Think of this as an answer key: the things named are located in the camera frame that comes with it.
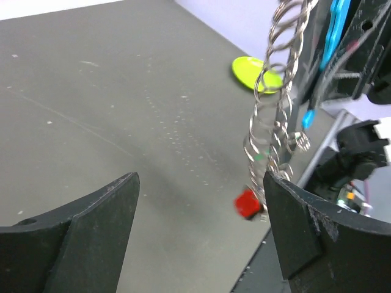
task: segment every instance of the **coiled spring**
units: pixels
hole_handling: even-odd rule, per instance
[[[310,148],[309,139],[303,131],[288,133],[288,121],[292,111],[290,91],[293,79],[299,66],[299,57],[303,48],[303,33],[309,22],[311,10],[318,0],[282,0],[273,14],[272,26],[269,31],[268,48],[263,69],[255,83],[254,112],[250,118],[250,130],[244,139],[244,151],[249,158],[251,189],[266,208],[265,193],[263,190],[263,177],[266,170],[283,176],[290,180],[293,171],[289,162],[281,162],[283,151],[293,154],[297,146],[301,151]],[[299,6],[300,12],[289,20],[282,20],[289,12]],[[278,37],[289,29],[295,29],[293,37],[286,43],[275,45]],[[287,64],[271,63],[273,53],[289,49]],[[267,71],[283,74],[283,84],[278,88],[267,87],[264,75]],[[278,91],[278,100],[262,98],[262,94],[269,91]],[[276,116],[270,117],[271,109],[276,109]]]

